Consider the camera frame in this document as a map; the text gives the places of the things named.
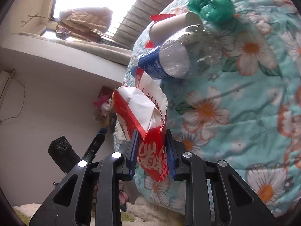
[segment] plastic water bottle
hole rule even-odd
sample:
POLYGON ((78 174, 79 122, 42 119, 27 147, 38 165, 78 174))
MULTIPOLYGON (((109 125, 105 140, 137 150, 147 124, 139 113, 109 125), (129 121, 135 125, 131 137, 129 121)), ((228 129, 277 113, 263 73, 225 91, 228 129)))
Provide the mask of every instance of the plastic water bottle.
POLYGON ((142 55, 138 67, 152 78, 192 78, 221 67, 221 56, 219 43, 203 25, 191 25, 142 55))

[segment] electrical wire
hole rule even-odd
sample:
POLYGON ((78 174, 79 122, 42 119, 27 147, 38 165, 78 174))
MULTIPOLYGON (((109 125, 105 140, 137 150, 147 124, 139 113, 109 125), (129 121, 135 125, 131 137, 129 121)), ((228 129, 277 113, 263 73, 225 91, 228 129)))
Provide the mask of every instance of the electrical wire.
POLYGON ((4 119, 4 120, 1 120, 1 119, 0 119, 0 124, 2 124, 2 122, 7 121, 7 120, 9 120, 9 119, 18 118, 19 115, 21 114, 22 110, 23 110, 23 107, 24 107, 24 101, 25 101, 25 85, 22 84, 17 78, 12 77, 12 79, 13 79, 13 78, 16 79, 17 82, 19 82, 19 83, 23 86, 24 98, 23 98, 22 108, 21 108, 21 110, 20 110, 20 112, 19 112, 19 114, 18 114, 17 116, 9 117, 9 118, 6 118, 6 119, 4 119))

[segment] white wall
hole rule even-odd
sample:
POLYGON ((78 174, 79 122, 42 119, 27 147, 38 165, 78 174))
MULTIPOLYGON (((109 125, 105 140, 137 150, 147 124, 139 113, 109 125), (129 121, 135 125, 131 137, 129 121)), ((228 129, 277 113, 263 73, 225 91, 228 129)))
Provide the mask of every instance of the white wall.
POLYGON ((46 2, 44 5, 43 2, 44 0, 15 0, 0 25, 0 44, 12 33, 38 33, 41 29, 39 27, 41 24, 40 18, 33 18, 24 27, 21 27, 21 21, 27 21, 29 19, 28 15, 35 15, 36 13, 41 15, 42 10, 46 9, 46 2))
MULTIPOLYGON (((51 141, 65 136, 81 157, 101 128, 92 120, 93 96, 23 74, 24 109, 17 119, 0 125, 0 186, 11 205, 42 203, 64 173, 47 153, 51 141)), ((0 118, 17 115, 23 101, 23 87, 12 80, 0 118)), ((113 152, 112 134, 98 151, 95 161, 113 152)))
POLYGON ((80 83, 77 75, 82 70, 100 76, 97 78, 98 81, 103 81, 103 84, 111 86, 114 89, 116 86, 121 85, 127 69, 126 66, 75 48, 23 35, 13 34, 9 36, 1 47, 2 49, 14 50, 13 53, 4 52, 5 55, 0 55, 0 59, 6 57, 4 63, 10 62, 10 65, 15 68, 18 66, 18 70, 35 71, 39 74, 45 73, 54 78, 57 75, 62 75, 61 71, 64 67, 64 78, 69 78, 70 73, 73 72, 77 81, 76 83, 80 83))

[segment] green plastic bag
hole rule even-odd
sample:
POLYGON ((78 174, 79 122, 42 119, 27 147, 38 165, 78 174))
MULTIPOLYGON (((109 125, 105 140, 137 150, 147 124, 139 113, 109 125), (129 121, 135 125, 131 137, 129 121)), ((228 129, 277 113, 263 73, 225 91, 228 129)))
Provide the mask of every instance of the green plastic bag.
POLYGON ((201 18, 221 24, 235 14, 231 0, 188 0, 187 7, 201 18))

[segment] white flower print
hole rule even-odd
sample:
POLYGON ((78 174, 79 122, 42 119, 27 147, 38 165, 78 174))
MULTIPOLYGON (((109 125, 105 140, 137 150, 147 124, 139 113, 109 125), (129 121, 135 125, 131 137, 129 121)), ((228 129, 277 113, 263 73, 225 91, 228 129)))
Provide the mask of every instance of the white flower print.
POLYGON ((284 212, 279 208, 275 208, 274 210, 272 210, 272 214, 274 215, 275 218, 277 218, 282 216, 284 212))
POLYGON ((145 176, 144 188, 150 190, 150 198, 158 205, 169 206, 168 198, 165 192, 170 186, 170 179, 166 177, 162 182, 156 182, 152 177, 145 176))
POLYGON ((238 83, 234 84, 229 89, 229 92, 231 93, 233 100, 242 99, 243 91, 244 91, 244 88, 241 85, 239 85, 238 83))
POLYGON ((301 115, 293 116, 289 104, 282 105, 278 111, 277 129, 281 135, 292 138, 283 155, 285 168, 288 170, 293 161, 301 169, 301 115))
POLYGON ((243 15, 241 13, 236 13, 233 15, 234 18, 236 18, 240 23, 242 24, 249 24, 251 21, 250 19, 246 16, 246 15, 243 15))
POLYGON ((284 193, 286 170, 277 165, 268 169, 264 164, 255 164, 246 170, 246 181, 267 206, 275 206, 284 193))
POLYGON ((234 156, 233 155, 230 155, 230 156, 227 156, 224 160, 228 163, 231 163, 232 160, 233 160, 234 156))
POLYGON ((222 153, 219 150, 215 152, 214 159, 217 161, 222 159, 222 153))
POLYGON ((229 122, 230 111, 219 108, 222 95, 216 87, 208 87, 205 99, 198 91, 190 92, 186 96, 186 102, 194 110, 186 111, 182 116, 184 127, 190 133, 200 130, 200 138, 204 141, 215 136, 218 124, 226 125, 229 122))
POLYGON ((286 8, 291 13, 297 13, 298 10, 296 9, 295 5, 291 0, 273 0, 277 6, 286 8))
POLYGON ((206 145, 208 141, 201 140, 199 135, 195 133, 187 132, 185 128, 181 129, 179 141, 185 145, 187 151, 191 151, 195 153, 202 159, 204 158, 204 154, 201 146, 206 145))
POLYGON ((179 125, 179 120, 178 118, 168 118, 167 119, 167 124, 166 127, 167 128, 177 128, 177 126, 179 125))
POLYGON ((292 60, 296 62, 299 75, 301 75, 301 32, 296 32, 296 39, 293 38, 289 31, 284 32, 281 38, 287 43, 288 54, 291 56, 292 60))
POLYGON ((170 85, 170 89, 173 90, 173 97, 177 97, 184 93, 184 88, 188 86, 190 82, 185 79, 173 78, 173 83, 170 85))
POLYGON ((170 207, 179 213, 185 214, 186 205, 186 183, 181 182, 178 187, 178 196, 170 199, 170 207))
POLYGON ((234 38, 229 36, 231 31, 229 30, 222 30, 220 32, 215 32, 214 38, 215 40, 219 41, 221 46, 228 50, 231 51, 234 49, 234 38))
POLYGON ((266 91, 269 102, 275 106, 279 106, 282 101, 283 91, 280 88, 271 88, 266 91))
POLYGON ((238 72, 250 76, 257 72, 258 62, 268 69, 278 66, 273 53, 261 34, 253 36, 250 31, 243 31, 235 37, 235 49, 228 53, 238 56, 238 72))
POLYGON ((246 143, 243 142, 241 137, 232 140, 231 151, 233 153, 240 153, 246 148, 246 143))
POLYGON ((268 24, 270 22, 270 17, 268 15, 260 15, 257 12, 251 12, 248 13, 247 16, 255 23, 262 34, 266 35, 273 30, 273 28, 268 24))

